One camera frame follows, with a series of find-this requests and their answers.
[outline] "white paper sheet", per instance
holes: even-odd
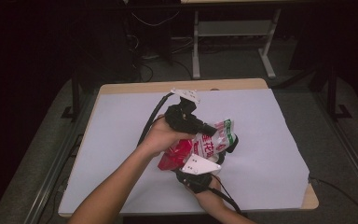
[[[135,149],[153,109],[166,93],[100,95],[59,208],[71,215]],[[240,142],[219,176],[241,210],[299,208],[309,170],[271,90],[199,91],[193,113],[204,122],[234,120]],[[160,113],[179,103],[171,96]],[[151,161],[122,214],[200,213],[202,209],[171,171]]]

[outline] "forearm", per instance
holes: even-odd
[[[131,155],[79,205],[69,223],[113,223],[153,155],[141,148]]]
[[[227,207],[221,209],[220,211],[213,212],[210,215],[223,224],[255,224],[252,220],[230,210]]]

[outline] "gray carpet floor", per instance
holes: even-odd
[[[300,72],[288,69],[296,41],[275,40],[271,45],[269,58],[277,78],[268,79],[256,51],[260,43],[245,42],[214,53],[201,54],[201,79],[262,77],[269,86],[273,86]],[[191,71],[191,52],[176,53],[173,59],[173,64],[160,58],[145,60],[144,64],[152,70],[141,67],[143,79],[149,79],[153,71],[151,82],[190,80],[187,70]],[[325,113],[326,90],[321,93],[310,92],[307,89],[310,78],[306,77],[285,90],[274,91],[275,97],[298,150],[310,168],[310,175],[334,184],[358,202],[358,175],[342,138],[337,134],[337,130],[345,133],[358,154],[358,100],[351,86],[339,80],[337,103],[345,105],[352,118],[340,119],[335,123]],[[68,81],[62,88],[0,202],[0,223],[66,222],[65,218],[58,216],[57,209],[76,157],[69,157],[62,170],[53,165],[60,150],[72,147],[76,137],[85,131],[96,93],[81,94],[82,114],[76,122],[71,122],[69,119],[61,119],[63,110],[72,104],[71,83]],[[39,203],[40,212],[30,213],[37,208],[35,199],[46,190],[42,187],[46,186],[48,174],[54,169],[59,169],[60,175],[52,178],[48,197]],[[258,223],[358,223],[358,206],[354,202],[323,182],[311,183],[320,202],[317,209],[249,212],[249,218]],[[192,220],[196,222],[193,217],[123,217],[117,223],[192,223]]]

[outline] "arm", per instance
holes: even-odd
[[[209,187],[221,190],[219,182],[214,177]],[[226,205],[223,203],[223,199],[212,193],[210,190],[194,194],[194,196],[196,197],[202,209],[205,210],[205,212],[207,212],[212,217],[219,220],[221,223],[255,224],[252,220],[243,217],[235,211],[226,207]]]
[[[156,121],[142,144],[78,206],[69,223],[113,223],[150,161],[176,141],[193,137],[174,132],[165,119]]]

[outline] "person's left hand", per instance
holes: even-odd
[[[160,152],[164,151],[180,139],[192,139],[194,137],[194,134],[174,131],[165,121],[165,118],[163,118],[162,115],[159,115],[140,147],[150,150],[154,156],[157,156]]]

